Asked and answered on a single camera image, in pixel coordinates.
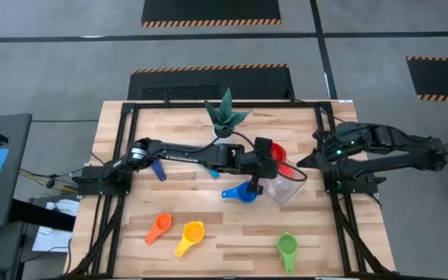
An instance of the gray floor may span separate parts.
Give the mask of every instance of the gray floor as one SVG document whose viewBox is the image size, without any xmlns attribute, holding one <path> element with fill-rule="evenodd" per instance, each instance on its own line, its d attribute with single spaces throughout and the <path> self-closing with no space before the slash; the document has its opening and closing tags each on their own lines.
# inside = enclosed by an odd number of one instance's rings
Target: gray floor
<svg viewBox="0 0 448 280">
<path fill-rule="evenodd" d="M 448 31 L 440 0 L 321 0 L 325 32 Z M 143 1 L 0 0 L 0 37 L 168 33 L 313 32 L 307 0 L 280 0 L 283 25 L 141 29 Z M 448 38 L 328 39 L 338 97 L 359 120 L 390 124 L 448 142 L 448 103 L 417 100 L 405 56 L 448 57 Z M 104 100 L 124 100 L 137 68 L 288 63 L 296 95 L 325 99 L 315 39 L 97 43 L 0 43 L 0 114 L 35 119 L 98 118 Z M 61 173 L 88 158 L 96 125 L 33 124 L 23 168 Z M 380 200 L 398 271 L 448 278 L 448 167 L 387 173 Z M 22 179 L 16 198 L 48 192 Z M 25 279 L 55 276 L 65 257 L 26 266 Z"/>
</svg>

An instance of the clear plastic container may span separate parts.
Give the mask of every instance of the clear plastic container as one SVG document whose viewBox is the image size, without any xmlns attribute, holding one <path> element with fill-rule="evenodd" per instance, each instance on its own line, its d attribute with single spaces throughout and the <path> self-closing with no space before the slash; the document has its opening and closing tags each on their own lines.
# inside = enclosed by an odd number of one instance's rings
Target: clear plastic container
<svg viewBox="0 0 448 280">
<path fill-rule="evenodd" d="M 285 175 L 286 177 L 291 177 L 295 179 L 302 179 L 303 175 L 298 171 L 295 171 L 282 164 L 279 165 L 279 173 Z M 297 182 L 288 180 L 283 176 L 279 175 L 275 179 L 260 179 L 258 181 L 259 185 L 264 187 L 265 191 L 279 204 L 285 204 L 290 198 L 292 198 L 298 191 L 300 191 L 306 183 L 305 181 Z"/>
</svg>

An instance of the wooden tabletop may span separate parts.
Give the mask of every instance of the wooden tabletop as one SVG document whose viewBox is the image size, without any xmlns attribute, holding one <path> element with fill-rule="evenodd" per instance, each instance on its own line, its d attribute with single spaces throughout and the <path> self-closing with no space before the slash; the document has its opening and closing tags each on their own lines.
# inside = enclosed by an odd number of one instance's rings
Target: wooden tabletop
<svg viewBox="0 0 448 280">
<path fill-rule="evenodd" d="M 123 102 L 103 104 L 93 145 L 93 152 L 103 161 L 112 158 Z M 353 103 L 333 101 L 333 108 L 336 117 L 356 121 Z M 316 145 L 312 138 L 317 129 L 313 109 L 238 110 L 251 113 L 236 131 L 252 141 L 257 136 L 273 139 L 286 149 L 288 159 L 294 163 L 309 155 Z M 206 145 L 212 140 L 212 123 L 203 108 L 141 109 L 135 139 L 143 137 Z M 236 143 L 251 149 L 243 139 L 237 138 Z M 100 165 L 95 159 L 91 163 Z M 285 276 L 276 248 L 278 237 L 284 232 L 290 232 L 299 243 L 296 276 L 343 275 L 331 201 L 324 192 L 319 170 L 304 170 L 309 177 L 304 188 L 286 204 L 279 205 L 264 193 L 245 205 L 223 200 L 221 191 L 249 180 L 247 176 L 221 174 L 220 179 L 214 180 L 199 165 L 170 161 L 163 161 L 162 165 L 167 175 L 164 182 L 151 169 L 134 175 L 122 217 L 115 277 Z M 89 249 L 96 200 L 97 196 L 81 200 L 71 242 L 72 268 Z M 353 201 L 360 236 L 383 265 L 394 269 L 379 205 L 365 194 L 354 195 Z M 173 225 L 147 246 L 144 238 L 159 213 L 172 214 Z M 184 224 L 190 221 L 204 223 L 205 238 L 179 259 L 174 250 Z M 347 240 L 352 269 L 356 270 L 352 242 Z M 110 240 L 103 249 L 101 271 L 106 269 L 109 245 Z"/>
</svg>

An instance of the black floor mat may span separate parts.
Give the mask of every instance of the black floor mat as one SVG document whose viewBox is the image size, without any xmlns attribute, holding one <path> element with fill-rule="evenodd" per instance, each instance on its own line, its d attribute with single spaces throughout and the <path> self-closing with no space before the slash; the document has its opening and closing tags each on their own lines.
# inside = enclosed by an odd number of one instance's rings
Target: black floor mat
<svg viewBox="0 0 448 280">
<path fill-rule="evenodd" d="M 286 64 L 139 69 L 132 72 L 129 100 L 289 99 L 294 96 Z"/>
<path fill-rule="evenodd" d="M 448 58 L 406 57 L 420 100 L 448 102 Z"/>
<path fill-rule="evenodd" d="M 143 27 L 281 24 L 278 0 L 145 0 Z"/>
</svg>

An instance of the green plant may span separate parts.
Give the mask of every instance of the green plant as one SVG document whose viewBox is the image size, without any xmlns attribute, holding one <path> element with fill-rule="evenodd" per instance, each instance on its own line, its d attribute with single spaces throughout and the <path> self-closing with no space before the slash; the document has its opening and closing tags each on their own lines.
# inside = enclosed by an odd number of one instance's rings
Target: green plant
<svg viewBox="0 0 448 280">
<path fill-rule="evenodd" d="M 233 112 L 233 98 L 231 97 L 231 89 L 229 88 L 226 90 L 226 94 L 224 94 L 224 97 L 222 98 L 219 110 L 215 109 L 207 100 L 205 101 L 205 107 L 207 108 L 208 115 L 214 124 L 217 135 L 219 135 L 219 132 L 232 132 L 234 128 L 244 121 L 250 113 Z"/>
</svg>

